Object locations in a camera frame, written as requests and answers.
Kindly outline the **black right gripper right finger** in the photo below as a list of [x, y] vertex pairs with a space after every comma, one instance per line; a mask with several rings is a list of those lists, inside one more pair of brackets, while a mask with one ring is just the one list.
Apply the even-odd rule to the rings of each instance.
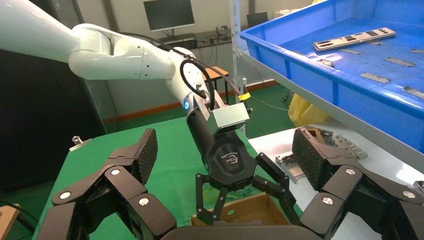
[[322, 144], [306, 129], [294, 132], [292, 153], [316, 195], [300, 223], [331, 239], [347, 213], [384, 240], [424, 237], [424, 198], [410, 187], [366, 169], [344, 149]]

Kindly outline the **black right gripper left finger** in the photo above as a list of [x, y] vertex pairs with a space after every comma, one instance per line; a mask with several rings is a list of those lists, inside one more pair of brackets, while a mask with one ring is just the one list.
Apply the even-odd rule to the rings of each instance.
[[152, 128], [135, 144], [115, 149], [98, 171], [52, 197], [37, 238], [87, 240], [112, 214], [138, 240], [163, 238], [177, 227], [177, 221], [146, 188], [157, 153], [157, 134]]

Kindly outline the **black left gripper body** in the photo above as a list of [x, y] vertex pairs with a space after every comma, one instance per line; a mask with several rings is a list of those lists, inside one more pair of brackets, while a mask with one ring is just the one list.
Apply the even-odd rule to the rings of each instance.
[[207, 171], [198, 179], [218, 190], [226, 188], [229, 192], [243, 189], [252, 182], [256, 160], [248, 153], [235, 128], [212, 134], [199, 109], [191, 111], [186, 120]]

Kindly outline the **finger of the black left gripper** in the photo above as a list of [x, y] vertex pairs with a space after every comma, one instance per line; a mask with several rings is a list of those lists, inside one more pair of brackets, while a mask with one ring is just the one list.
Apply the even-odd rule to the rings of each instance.
[[212, 211], [204, 208], [203, 200], [203, 185], [210, 182], [210, 176], [197, 173], [195, 176], [195, 196], [196, 196], [196, 216], [197, 218], [207, 225], [213, 225], [219, 221], [226, 203], [227, 194], [229, 192], [227, 187], [222, 187], [219, 190], [219, 195]]
[[300, 225], [300, 217], [295, 211], [296, 199], [290, 192], [289, 177], [263, 152], [255, 158], [256, 163], [272, 179], [268, 180], [262, 176], [253, 177], [253, 187], [278, 199], [279, 205], [292, 225]]

